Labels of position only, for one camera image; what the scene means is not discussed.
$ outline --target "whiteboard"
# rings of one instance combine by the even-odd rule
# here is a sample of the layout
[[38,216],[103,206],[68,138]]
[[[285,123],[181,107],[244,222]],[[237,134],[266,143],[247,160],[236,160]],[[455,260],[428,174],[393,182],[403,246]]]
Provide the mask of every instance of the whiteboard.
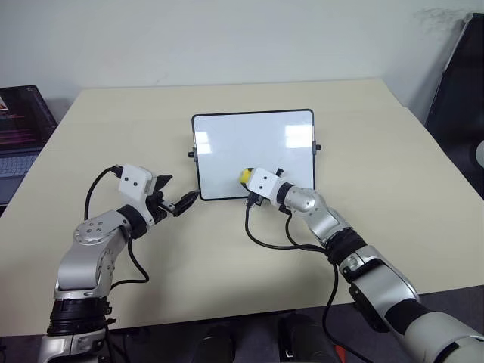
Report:
[[314,116],[311,110],[195,115],[194,157],[203,200],[242,198],[246,168],[284,170],[288,181],[315,187]]

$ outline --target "laptop keyboard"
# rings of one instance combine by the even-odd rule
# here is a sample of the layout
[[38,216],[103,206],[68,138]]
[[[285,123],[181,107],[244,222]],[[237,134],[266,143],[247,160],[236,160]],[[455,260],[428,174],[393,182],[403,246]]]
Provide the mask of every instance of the laptop keyboard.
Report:
[[25,157],[2,157],[0,158],[0,178],[8,176],[24,176],[29,171],[37,155]]

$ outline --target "robotic arm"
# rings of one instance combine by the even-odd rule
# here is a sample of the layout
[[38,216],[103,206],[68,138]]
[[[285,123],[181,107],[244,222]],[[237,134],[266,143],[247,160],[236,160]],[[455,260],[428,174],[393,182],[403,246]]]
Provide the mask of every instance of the robotic arm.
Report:
[[304,219],[330,263],[339,266],[350,284],[349,293],[365,320],[375,331],[391,331],[415,361],[484,361],[484,336],[421,305],[410,281],[326,206],[321,195],[260,168],[244,170],[240,181],[279,210],[288,209]]
[[114,321],[105,315],[111,313],[107,297],[114,286],[117,256],[126,244],[132,255],[132,240],[168,213],[175,217],[182,214],[199,194],[191,191],[171,203],[163,199],[161,191],[171,175],[156,176],[131,165],[114,166],[110,171],[120,180],[119,192],[126,205],[85,220],[74,231],[73,245],[57,273],[51,322],[42,338],[38,363],[106,361],[98,353],[106,339],[106,326]]

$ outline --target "beige tabletop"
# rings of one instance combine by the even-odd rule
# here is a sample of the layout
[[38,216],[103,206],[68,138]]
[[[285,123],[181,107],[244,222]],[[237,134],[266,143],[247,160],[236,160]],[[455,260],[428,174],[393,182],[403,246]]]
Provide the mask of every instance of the beige tabletop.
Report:
[[[484,283],[483,203],[415,117],[380,80],[85,90],[0,218],[0,335],[42,334],[57,267],[82,221],[85,193],[113,164],[173,174],[173,200],[197,188],[196,113],[311,108],[323,151],[316,186],[329,205],[401,269],[421,293]],[[92,215],[122,205],[103,179]],[[135,241],[149,284],[116,288],[113,327],[322,306],[331,267],[317,254],[267,250],[244,233],[244,202],[198,200]],[[253,210],[253,233],[286,243],[284,214]],[[313,241],[301,221],[300,242]],[[139,278],[126,250],[115,280]],[[337,303],[349,302],[340,282]]]

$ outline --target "laptop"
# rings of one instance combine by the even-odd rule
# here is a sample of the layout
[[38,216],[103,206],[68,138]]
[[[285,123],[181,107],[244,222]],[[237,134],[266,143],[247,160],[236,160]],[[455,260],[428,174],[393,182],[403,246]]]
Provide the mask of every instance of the laptop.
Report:
[[57,123],[35,85],[0,88],[0,205],[6,205]]

